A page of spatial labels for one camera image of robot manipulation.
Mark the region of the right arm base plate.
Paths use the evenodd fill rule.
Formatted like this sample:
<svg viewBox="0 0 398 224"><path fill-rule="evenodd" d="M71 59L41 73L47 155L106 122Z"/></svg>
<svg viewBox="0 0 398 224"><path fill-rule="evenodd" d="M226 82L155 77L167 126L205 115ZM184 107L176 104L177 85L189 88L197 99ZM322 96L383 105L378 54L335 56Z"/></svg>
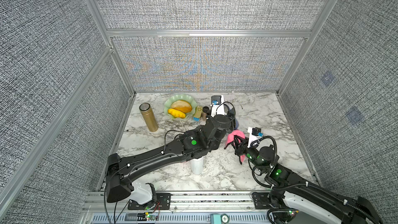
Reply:
<svg viewBox="0 0 398 224"><path fill-rule="evenodd" d="M255 209L273 209L280 207L279 199L272 192L253 192L251 197Z"/></svg>

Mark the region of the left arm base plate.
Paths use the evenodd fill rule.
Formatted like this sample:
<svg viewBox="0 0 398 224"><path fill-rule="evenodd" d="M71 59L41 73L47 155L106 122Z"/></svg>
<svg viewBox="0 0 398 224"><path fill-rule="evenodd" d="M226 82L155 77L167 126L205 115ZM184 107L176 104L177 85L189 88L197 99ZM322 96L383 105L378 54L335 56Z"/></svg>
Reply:
<svg viewBox="0 0 398 224"><path fill-rule="evenodd" d="M138 204L136 201L130 201L127 209L128 210L138 210L138 211L154 211L155 207L157 210L169 210L171 205L170 193L156 193L154 200L145 203L144 205Z"/></svg>

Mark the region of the gold gradient thermos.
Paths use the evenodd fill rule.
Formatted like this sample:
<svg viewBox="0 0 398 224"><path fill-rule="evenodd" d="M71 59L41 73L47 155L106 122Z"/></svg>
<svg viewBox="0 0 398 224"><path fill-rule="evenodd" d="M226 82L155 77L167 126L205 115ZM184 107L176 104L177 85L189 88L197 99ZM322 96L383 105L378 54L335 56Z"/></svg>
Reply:
<svg viewBox="0 0 398 224"><path fill-rule="evenodd" d="M151 105L149 103L143 103L139 106L140 112L144 118L144 121L150 132L155 132L158 130L159 126L155 119L154 113L152 111Z"/></svg>

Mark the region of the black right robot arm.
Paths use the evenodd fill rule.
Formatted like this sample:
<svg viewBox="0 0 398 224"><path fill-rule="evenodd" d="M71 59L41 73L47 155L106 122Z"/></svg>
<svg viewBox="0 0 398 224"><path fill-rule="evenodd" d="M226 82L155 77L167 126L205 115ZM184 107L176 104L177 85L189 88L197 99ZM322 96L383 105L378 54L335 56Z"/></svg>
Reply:
<svg viewBox="0 0 398 224"><path fill-rule="evenodd" d="M288 223L298 212L326 224L381 224L373 204L363 198L345 197L316 185L278 163L276 141L259 136L253 141L230 134L228 145L239 157L246 157L255 181L270 189L266 203L272 224Z"/></svg>

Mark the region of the blue thermos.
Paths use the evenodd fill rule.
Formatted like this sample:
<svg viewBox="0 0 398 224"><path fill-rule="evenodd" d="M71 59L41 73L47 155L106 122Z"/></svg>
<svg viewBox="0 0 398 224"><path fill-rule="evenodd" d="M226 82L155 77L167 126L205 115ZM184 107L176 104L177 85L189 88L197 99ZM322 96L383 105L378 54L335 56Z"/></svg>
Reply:
<svg viewBox="0 0 398 224"><path fill-rule="evenodd" d="M239 122L236 118L232 121L233 130L238 130Z"/></svg>

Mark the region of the pink cloth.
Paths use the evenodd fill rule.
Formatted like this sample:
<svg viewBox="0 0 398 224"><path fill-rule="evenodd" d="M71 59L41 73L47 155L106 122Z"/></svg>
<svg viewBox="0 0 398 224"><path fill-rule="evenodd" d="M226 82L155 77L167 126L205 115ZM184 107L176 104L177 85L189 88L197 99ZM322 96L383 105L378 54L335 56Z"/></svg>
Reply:
<svg viewBox="0 0 398 224"><path fill-rule="evenodd" d="M234 150L237 150L240 145L242 145L246 141L246 137L244 133L240 130L234 130L227 137L226 144L224 149L227 149L229 146L232 146Z"/></svg>

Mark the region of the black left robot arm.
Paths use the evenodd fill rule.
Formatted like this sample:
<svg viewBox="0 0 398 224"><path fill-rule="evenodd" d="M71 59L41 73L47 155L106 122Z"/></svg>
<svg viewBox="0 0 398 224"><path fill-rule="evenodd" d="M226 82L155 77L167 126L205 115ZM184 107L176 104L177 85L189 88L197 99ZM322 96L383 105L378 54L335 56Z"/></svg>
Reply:
<svg viewBox="0 0 398 224"><path fill-rule="evenodd" d="M109 155L104 189L106 202L119 202L138 192L134 182L150 172L199 159L217 150L226 134L234 131L235 115L235 107L232 106L226 115L209 117L204 125L182 133L157 149L129 157L121 157L117 153Z"/></svg>

